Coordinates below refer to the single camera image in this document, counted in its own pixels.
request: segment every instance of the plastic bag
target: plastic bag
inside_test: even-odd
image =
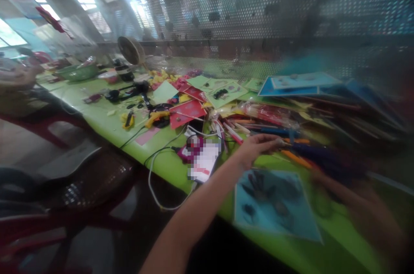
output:
[[[282,107],[254,103],[252,101],[242,102],[238,105],[238,109],[245,115],[264,120],[284,128],[299,129],[299,124],[290,119],[290,110]]]

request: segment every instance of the green paper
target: green paper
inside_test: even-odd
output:
[[[204,86],[209,80],[210,78],[200,75],[194,78],[187,79],[187,82],[199,90],[202,90],[204,92],[210,92],[211,89]]]
[[[200,89],[200,90],[202,90],[204,92],[211,92],[211,91],[214,91],[218,88],[221,88],[222,86],[225,86],[225,85],[229,84],[230,82],[234,82],[234,80],[233,79],[214,79],[214,78],[211,78],[208,82],[206,82],[203,85],[203,88]]]
[[[245,84],[244,84],[243,86],[244,86],[246,89],[249,89],[250,91],[253,91],[253,92],[259,92],[259,91],[260,91],[260,89],[261,89],[261,88],[262,88],[262,86],[263,86],[263,83],[264,83],[264,81],[263,81],[263,80],[253,78],[253,79],[251,79],[251,80],[249,80],[249,81],[245,82]]]
[[[167,80],[156,89],[153,93],[152,99],[155,104],[166,103],[169,99],[178,94],[178,90],[173,87]]]
[[[216,100],[214,98],[214,94],[222,89],[226,89],[228,91],[228,96],[225,99],[219,98]],[[206,97],[208,98],[209,102],[213,105],[213,107],[217,109],[223,107],[224,105],[228,104],[233,100],[238,99],[240,96],[245,95],[247,92],[248,91],[238,83],[230,82],[222,87],[215,89],[214,91],[207,93]]]

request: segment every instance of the blue card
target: blue card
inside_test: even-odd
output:
[[[399,117],[397,112],[391,108],[385,98],[373,91],[369,86],[363,86],[354,79],[345,84],[345,87],[355,96],[366,102],[381,115],[391,121],[397,128],[405,131],[406,123]]]
[[[273,89],[290,89],[303,87],[320,87],[340,84],[341,81],[325,72],[315,72],[309,74],[296,74],[292,79],[291,75],[274,76],[272,78]]]
[[[272,84],[272,77],[267,77],[258,96],[277,97],[277,96],[293,96],[293,95],[318,95],[319,87],[304,87],[275,90]]]
[[[252,181],[262,188],[261,193],[254,191]],[[236,185],[234,211],[237,226],[323,242],[296,173],[257,169],[245,172]]]

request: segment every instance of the green basket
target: green basket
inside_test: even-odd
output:
[[[99,72],[99,69],[95,64],[77,69],[78,66],[79,65],[72,65],[65,67],[56,71],[55,74],[69,81],[82,81],[96,76]]]

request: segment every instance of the yellow tool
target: yellow tool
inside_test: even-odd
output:
[[[152,112],[150,114],[150,118],[147,120],[147,122],[145,122],[145,127],[150,128],[155,120],[167,116],[169,116],[169,112]]]
[[[122,125],[122,128],[124,130],[129,130],[129,128],[131,126],[134,125],[134,116],[133,116],[134,112],[131,110],[125,120],[125,123]]]

